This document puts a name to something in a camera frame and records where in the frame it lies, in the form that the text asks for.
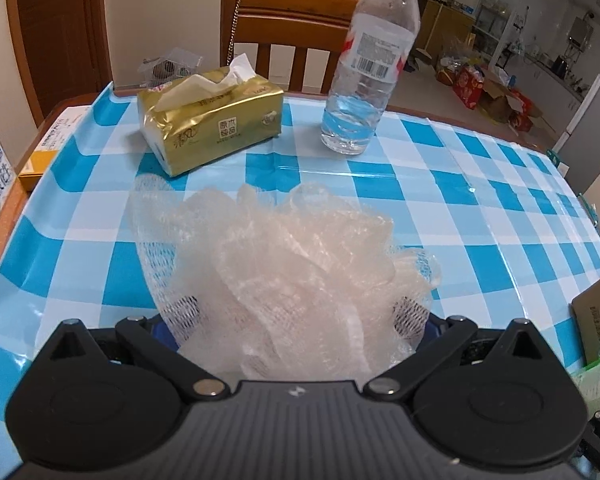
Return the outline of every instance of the water bottle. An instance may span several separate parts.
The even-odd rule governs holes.
[[[322,142],[365,151],[420,29],[418,0],[360,0],[322,117]]]

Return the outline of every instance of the bottle label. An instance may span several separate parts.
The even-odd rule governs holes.
[[[395,83],[414,41],[415,35],[406,28],[370,14],[356,14],[340,60],[372,79]]]

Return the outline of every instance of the blue and white checkered tablecloth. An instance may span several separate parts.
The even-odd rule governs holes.
[[[171,180],[186,198],[247,182],[282,200],[301,182],[391,216],[395,238],[442,268],[433,312],[502,328],[528,317],[564,365],[580,362],[568,304],[600,277],[600,238],[551,162],[475,132],[385,113],[368,149],[322,145],[324,103],[287,98],[282,134]],[[128,223],[140,173],[162,174],[138,131],[134,98],[106,89],[31,197],[0,263],[0,478],[18,463],[4,407],[60,320],[113,326],[154,302]]]

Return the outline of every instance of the silver bolt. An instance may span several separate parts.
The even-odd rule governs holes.
[[[369,389],[375,394],[391,395],[400,390],[400,383],[391,377],[377,377],[369,381]]]
[[[199,395],[213,397],[224,391],[224,383],[218,379],[201,379],[193,385],[193,391]]]

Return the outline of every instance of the brown door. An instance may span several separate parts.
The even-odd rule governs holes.
[[[17,0],[24,54],[43,117],[60,101],[100,91],[109,81],[102,75],[108,59],[102,59],[99,48],[104,29],[97,26],[102,19],[97,4],[93,0]],[[14,48],[17,53],[16,36]]]

